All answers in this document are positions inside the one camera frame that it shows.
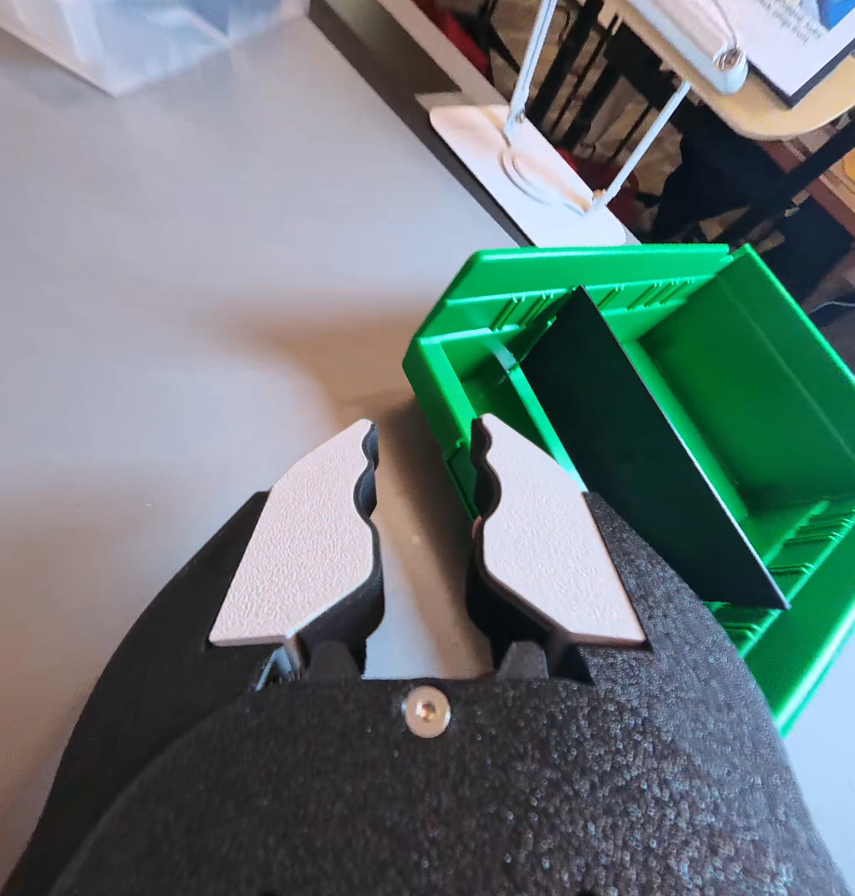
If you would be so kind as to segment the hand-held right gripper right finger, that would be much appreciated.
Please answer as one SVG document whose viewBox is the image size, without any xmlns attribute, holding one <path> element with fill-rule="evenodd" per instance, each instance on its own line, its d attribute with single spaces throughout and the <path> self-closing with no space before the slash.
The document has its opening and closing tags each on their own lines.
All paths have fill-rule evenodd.
<svg viewBox="0 0 855 896">
<path fill-rule="evenodd" d="M 495 670 L 534 644 L 550 676 L 586 676 L 583 645 L 645 650 L 646 634 L 582 486 L 498 416 L 473 421 L 467 611 Z"/>
</svg>

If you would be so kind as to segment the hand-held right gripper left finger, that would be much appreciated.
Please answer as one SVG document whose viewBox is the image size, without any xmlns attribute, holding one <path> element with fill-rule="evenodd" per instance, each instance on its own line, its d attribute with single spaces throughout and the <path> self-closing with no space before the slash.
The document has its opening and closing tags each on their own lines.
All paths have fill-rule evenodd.
<svg viewBox="0 0 855 896">
<path fill-rule="evenodd" d="M 299 662 L 344 644 L 359 671 L 385 614 L 377 527 L 378 428 L 357 420 L 268 492 L 208 635 L 215 648 L 277 645 Z"/>
</svg>

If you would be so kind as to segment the green plastic bin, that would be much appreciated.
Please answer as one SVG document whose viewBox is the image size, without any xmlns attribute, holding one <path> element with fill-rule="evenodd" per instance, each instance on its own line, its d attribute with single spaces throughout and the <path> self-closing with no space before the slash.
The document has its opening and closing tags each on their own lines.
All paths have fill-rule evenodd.
<svg viewBox="0 0 855 896">
<path fill-rule="evenodd" d="M 476 252 L 402 369 L 475 518 L 487 413 L 587 487 L 521 368 L 584 287 L 789 602 L 706 601 L 787 735 L 855 628 L 855 375 L 750 247 Z"/>
</svg>

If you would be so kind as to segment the clear plastic bin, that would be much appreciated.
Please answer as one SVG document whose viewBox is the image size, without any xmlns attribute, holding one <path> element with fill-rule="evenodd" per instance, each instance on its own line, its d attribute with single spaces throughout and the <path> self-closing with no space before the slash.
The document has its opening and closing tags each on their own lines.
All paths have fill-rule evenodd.
<svg viewBox="0 0 855 896">
<path fill-rule="evenodd" d="M 110 96 L 305 15 L 303 1 L 0 1 L 0 29 Z"/>
</svg>

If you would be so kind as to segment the black divider panel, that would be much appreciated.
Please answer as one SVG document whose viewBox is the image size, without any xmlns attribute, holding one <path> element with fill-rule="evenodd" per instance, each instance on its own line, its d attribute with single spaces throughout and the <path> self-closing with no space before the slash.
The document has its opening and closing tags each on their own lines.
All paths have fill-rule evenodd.
<svg viewBox="0 0 855 896">
<path fill-rule="evenodd" d="M 521 368 L 584 484 L 700 599 L 789 609 L 584 287 Z"/>
</svg>

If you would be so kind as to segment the red bag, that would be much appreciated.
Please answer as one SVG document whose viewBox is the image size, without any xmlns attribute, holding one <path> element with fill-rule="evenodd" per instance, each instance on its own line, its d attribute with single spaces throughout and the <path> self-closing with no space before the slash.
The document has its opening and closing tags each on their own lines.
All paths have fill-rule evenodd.
<svg viewBox="0 0 855 896">
<path fill-rule="evenodd" d="M 436 1 L 419 2 L 422 11 L 431 19 L 433 25 L 449 39 L 456 49 L 489 80 L 491 65 L 487 54 L 481 50 L 478 43 L 468 34 L 456 16 L 448 9 L 439 5 Z"/>
<path fill-rule="evenodd" d="M 593 175 L 592 188 L 597 191 L 608 188 L 619 172 L 619 166 L 598 166 Z M 638 175 L 632 172 L 621 185 L 617 195 L 609 203 L 609 210 L 612 214 L 629 229 L 635 228 L 643 210 L 643 207 L 636 199 L 640 185 Z"/>
</svg>

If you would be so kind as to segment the white desk stand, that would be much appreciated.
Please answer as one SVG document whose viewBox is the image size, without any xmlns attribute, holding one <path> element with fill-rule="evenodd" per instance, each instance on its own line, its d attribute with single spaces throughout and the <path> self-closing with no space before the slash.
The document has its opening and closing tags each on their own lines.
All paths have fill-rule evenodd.
<svg viewBox="0 0 855 896">
<path fill-rule="evenodd" d="M 747 58 L 725 2 L 634 1 L 641 16 L 716 91 L 729 95 L 747 79 Z M 682 79 L 604 190 L 592 194 L 526 118 L 540 53 L 556 9 L 541 3 L 507 106 L 436 106 L 433 129 L 532 243 L 541 248 L 623 245 L 626 230 L 609 210 L 629 175 L 692 87 Z"/>
</svg>

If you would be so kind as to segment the printed instruction sheet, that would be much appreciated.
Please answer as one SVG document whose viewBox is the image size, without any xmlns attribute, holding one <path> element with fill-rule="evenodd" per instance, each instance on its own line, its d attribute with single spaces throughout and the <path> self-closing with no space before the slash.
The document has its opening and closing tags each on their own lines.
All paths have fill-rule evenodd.
<svg viewBox="0 0 855 896">
<path fill-rule="evenodd" d="M 855 1 L 722 1 L 749 66 L 796 106 L 855 53 Z"/>
</svg>

